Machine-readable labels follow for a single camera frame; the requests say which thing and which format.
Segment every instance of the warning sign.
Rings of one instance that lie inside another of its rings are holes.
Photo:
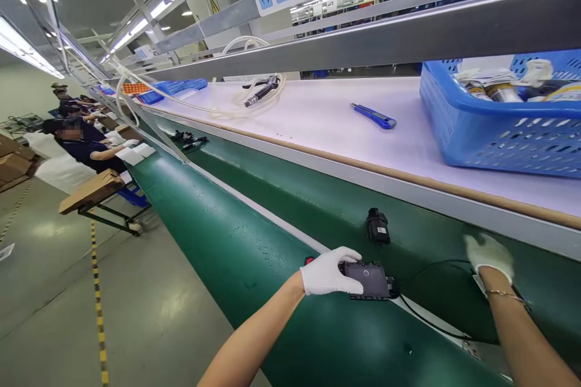
[[[206,0],[206,2],[208,3],[208,12],[210,15],[214,15],[216,12],[220,11],[218,0]]]

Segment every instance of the yellow black floor tape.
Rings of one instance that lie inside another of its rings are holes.
[[[27,185],[24,188],[24,192],[22,193],[22,195],[20,197],[20,200],[18,200],[18,202],[14,206],[14,210],[12,211],[12,214],[8,218],[8,222],[6,223],[6,226],[4,227],[4,230],[2,230],[2,233],[0,233],[0,244],[2,243],[2,241],[4,240],[4,238],[6,237],[6,233],[8,233],[8,229],[12,225],[12,221],[14,221],[14,218],[15,218],[16,214],[18,213],[18,210],[20,209],[20,206],[24,202],[24,198],[26,197],[26,194],[30,190],[30,187],[31,186],[32,186],[32,178],[30,180],[28,180]]]
[[[97,331],[99,334],[99,360],[101,363],[101,384],[109,386],[109,371],[107,370],[107,349],[105,347],[105,325],[103,323],[103,307],[101,306],[101,285],[97,265],[97,236],[95,221],[91,221],[91,262],[93,264],[93,283],[95,287],[95,308],[97,309]]]

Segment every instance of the wooden edge strip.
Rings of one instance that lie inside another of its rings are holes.
[[[177,116],[180,118],[188,119],[200,124],[205,124],[210,127],[219,128],[221,130],[229,131],[232,133],[240,134],[243,136],[251,137],[254,139],[259,139],[261,141],[270,142],[275,145],[284,146],[286,148],[291,148],[296,151],[305,152],[308,154],[315,155],[317,157],[322,157],[328,160],[333,160],[338,163],[343,163],[349,166],[364,169],[365,171],[375,172],[376,174],[385,175],[387,177],[396,178],[398,180],[407,181],[408,183],[417,184],[424,187],[429,187],[430,189],[439,190],[440,192],[445,192],[447,194],[452,194],[457,197],[466,198],[468,200],[477,201],[479,203],[487,204],[489,206],[498,207],[500,209],[509,210],[511,212],[516,212],[521,215],[530,216],[531,218],[539,219],[542,221],[551,222],[564,227],[569,227],[575,230],[581,231],[581,218],[574,215],[569,215],[568,213],[559,212],[557,210],[546,209],[544,207],[535,206],[533,204],[521,203],[520,201],[511,200],[505,197],[499,197],[497,195],[492,195],[490,193],[480,192],[479,190],[469,189],[467,187],[456,186],[455,184],[444,183],[443,181],[434,180],[429,177],[422,177],[419,175],[410,174],[408,172],[399,171],[397,169],[388,168],[385,166],[380,166],[373,163],[364,162],[361,160],[356,160],[350,157],[344,157],[336,155],[327,151],[321,151],[314,148],[305,147],[303,145],[297,145],[295,143],[282,141],[279,139],[274,139],[268,136],[262,136],[256,133],[247,132],[244,130],[239,130],[236,128],[224,126],[221,124],[216,124],[206,120],[200,120],[197,118],[192,118],[184,114],[176,114],[174,112],[162,110],[159,108],[154,108],[153,106],[142,105],[149,109],[157,112],[167,113],[168,115]]]

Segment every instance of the green conveyor belt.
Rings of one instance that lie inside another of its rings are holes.
[[[494,339],[490,307],[460,264],[427,269],[445,259],[466,259],[462,235],[478,228],[405,201],[313,171],[238,143],[156,117],[166,129],[207,135],[203,148],[188,158],[328,248],[349,246],[366,261],[379,261],[404,282],[404,294],[473,337]],[[392,243],[370,244],[365,237],[367,211],[378,207],[389,219]],[[506,238],[516,263],[515,283],[533,309],[532,317],[550,343],[576,372],[581,372],[581,264]]]
[[[235,328],[316,255],[164,152],[131,172]],[[338,293],[302,301],[263,371],[274,387],[508,385],[397,305]]]

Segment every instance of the bracelet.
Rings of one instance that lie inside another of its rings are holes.
[[[515,299],[515,300],[519,301],[522,305],[524,305],[527,310],[530,311],[530,307],[528,305],[528,302],[525,301],[522,298],[519,298],[518,296],[515,296],[515,295],[512,295],[512,294],[508,294],[508,293],[503,292],[503,291],[500,291],[500,290],[487,290],[486,291],[486,295],[490,296],[491,294],[498,294],[498,295],[501,295],[501,296],[506,296],[507,298]]]

